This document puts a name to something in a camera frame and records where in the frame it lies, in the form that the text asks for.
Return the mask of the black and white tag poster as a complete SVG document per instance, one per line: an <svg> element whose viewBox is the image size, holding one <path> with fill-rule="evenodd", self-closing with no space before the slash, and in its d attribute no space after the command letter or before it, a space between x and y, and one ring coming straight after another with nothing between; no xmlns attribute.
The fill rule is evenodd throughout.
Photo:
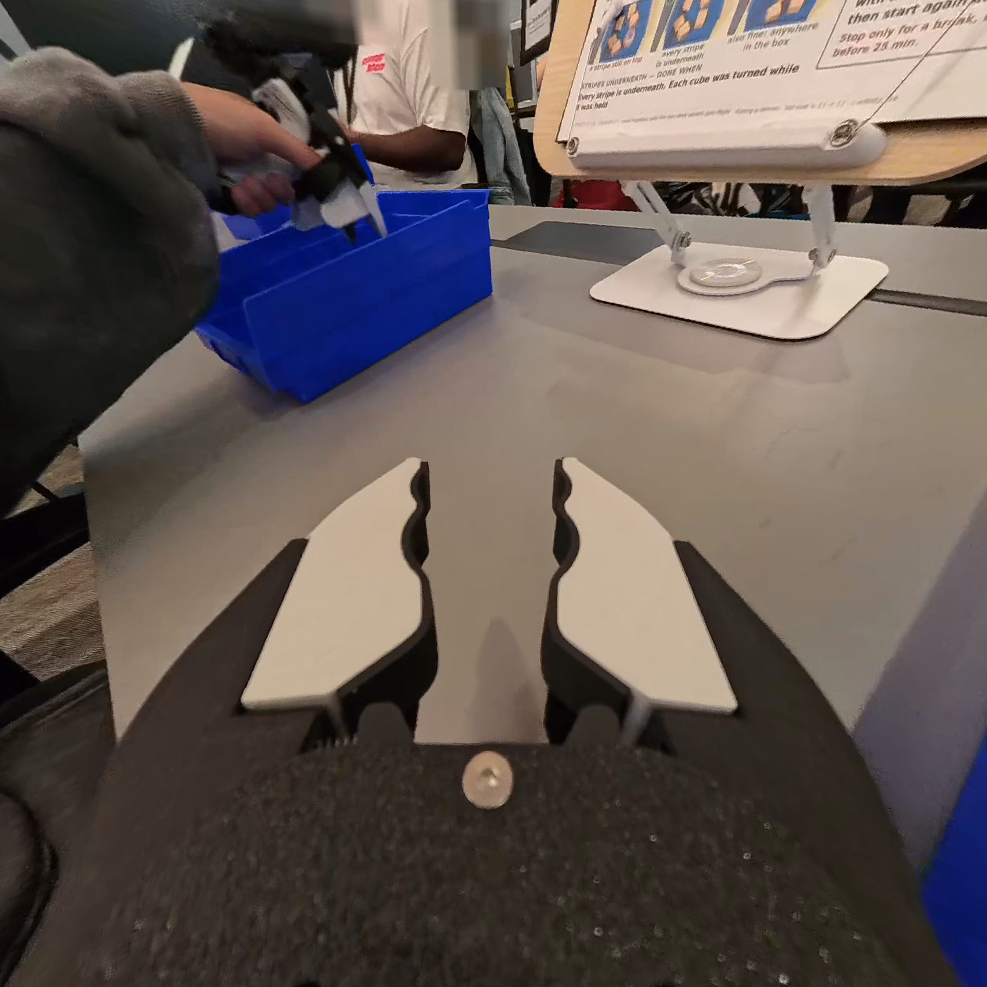
<svg viewBox="0 0 987 987"><path fill-rule="evenodd" d="M557 14L557 1L521 1L521 40L518 65L547 53Z"/></svg>

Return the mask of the person's left hand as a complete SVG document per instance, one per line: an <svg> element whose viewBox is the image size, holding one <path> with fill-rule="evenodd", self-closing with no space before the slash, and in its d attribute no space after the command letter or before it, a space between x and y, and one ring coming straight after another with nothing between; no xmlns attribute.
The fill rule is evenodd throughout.
<svg viewBox="0 0 987 987"><path fill-rule="evenodd" d="M273 156L303 174L321 163L317 152L248 100L203 85L180 85L203 122L219 166L247 166ZM229 186L227 195L234 211L249 218L295 199L292 179L271 170L244 175Z"/></svg>

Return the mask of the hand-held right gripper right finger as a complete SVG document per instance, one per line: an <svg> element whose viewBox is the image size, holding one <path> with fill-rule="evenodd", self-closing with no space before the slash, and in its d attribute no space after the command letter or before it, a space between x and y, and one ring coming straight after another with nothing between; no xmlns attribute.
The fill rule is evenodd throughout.
<svg viewBox="0 0 987 987"><path fill-rule="evenodd" d="M541 636L545 734L561 745L591 708L618 739L669 747L665 712L738 712L677 543L636 500L574 456L553 471L556 562Z"/></svg>

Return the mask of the printed instruction sheet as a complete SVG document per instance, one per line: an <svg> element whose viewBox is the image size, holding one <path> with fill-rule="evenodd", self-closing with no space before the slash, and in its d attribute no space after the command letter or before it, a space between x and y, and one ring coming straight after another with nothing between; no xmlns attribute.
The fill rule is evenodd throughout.
<svg viewBox="0 0 987 987"><path fill-rule="evenodd" d="M985 2L598 2L558 140L983 119L985 59Z"/></svg>

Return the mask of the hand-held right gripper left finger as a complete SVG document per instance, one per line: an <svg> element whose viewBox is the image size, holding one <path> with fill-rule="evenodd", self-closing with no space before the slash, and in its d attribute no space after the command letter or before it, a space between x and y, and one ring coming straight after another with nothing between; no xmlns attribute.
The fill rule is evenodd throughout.
<svg viewBox="0 0 987 987"><path fill-rule="evenodd" d="M251 677L249 712L318 710L354 737L391 704L413 733L438 669L428 556L429 466L410 457L310 532Z"/></svg>

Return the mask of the person's left forearm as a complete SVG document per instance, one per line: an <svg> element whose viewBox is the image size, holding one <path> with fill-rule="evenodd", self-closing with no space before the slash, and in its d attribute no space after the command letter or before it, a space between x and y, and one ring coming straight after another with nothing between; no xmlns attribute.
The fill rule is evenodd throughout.
<svg viewBox="0 0 987 987"><path fill-rule="evenodd" d="M65 49L1 78L1 501L6 513L192 329L217 286L203 122L164 71Z"/></svg>

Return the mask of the grey blue jacket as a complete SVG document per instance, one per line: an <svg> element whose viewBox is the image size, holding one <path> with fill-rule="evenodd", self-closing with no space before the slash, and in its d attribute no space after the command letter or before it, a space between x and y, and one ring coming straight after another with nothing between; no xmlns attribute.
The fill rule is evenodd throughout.
<svg viewBox="0 0 987 987"><path fill-rule="evenodd" d="M513 117L497 88L470 92L468 145L490 204L532 204Z"/></svg>

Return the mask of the grey desk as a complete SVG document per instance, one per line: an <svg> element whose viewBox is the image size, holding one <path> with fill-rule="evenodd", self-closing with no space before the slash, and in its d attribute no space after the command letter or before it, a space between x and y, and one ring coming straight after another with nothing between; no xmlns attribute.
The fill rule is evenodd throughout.
<svg viewBox="0 0 987 987"><path fill-rule="evenodd" d="M802 346L491 294L309 404L191 332L79 439L117 752L67 985L956 985L874 771L918 753L890 660L976 547L985 334L867 302ZM310 532L429 466L436 677L412 733L241 695ZM677 543L734 688L630 745L545 734L554 464Z"/></svg>

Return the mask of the blue plastic bin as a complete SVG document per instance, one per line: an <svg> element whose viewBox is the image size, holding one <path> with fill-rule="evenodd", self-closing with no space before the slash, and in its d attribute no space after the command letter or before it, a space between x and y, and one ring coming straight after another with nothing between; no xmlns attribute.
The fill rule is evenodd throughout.
<svg viewBox="0 0 987 987"><path fill-rule="evenodd" d="M489 192L382 191L388 235L235 217L216 301L195 328L220 359L308 403L487 298Z"/></svg>
<svg viewBox="0 0 987 987"><path fill-rule="evenodd" d="M961 985L986 984L986 748L981 747L927 870L923 902Z"/></svg>

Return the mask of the large black screen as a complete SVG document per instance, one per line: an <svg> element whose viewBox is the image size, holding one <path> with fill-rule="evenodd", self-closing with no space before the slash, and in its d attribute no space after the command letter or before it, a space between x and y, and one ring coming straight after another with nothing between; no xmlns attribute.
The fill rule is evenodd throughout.
<svg viewBox="0 0 987 987"><path fill-rule="evenodd" d="M215 2L5 1L2 7L32 48L61 47L118 75L168 68Z"/></svg>

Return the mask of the red bag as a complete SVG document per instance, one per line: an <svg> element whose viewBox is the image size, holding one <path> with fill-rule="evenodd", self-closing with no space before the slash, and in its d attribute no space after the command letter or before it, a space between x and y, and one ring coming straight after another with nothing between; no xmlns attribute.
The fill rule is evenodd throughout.
<svg viewBox="0 0 987 987"><path fill-rule="evenodd" d="M634 201L615 180L573 180L570 193L574 207L581 210L638 212Z"/></svg>

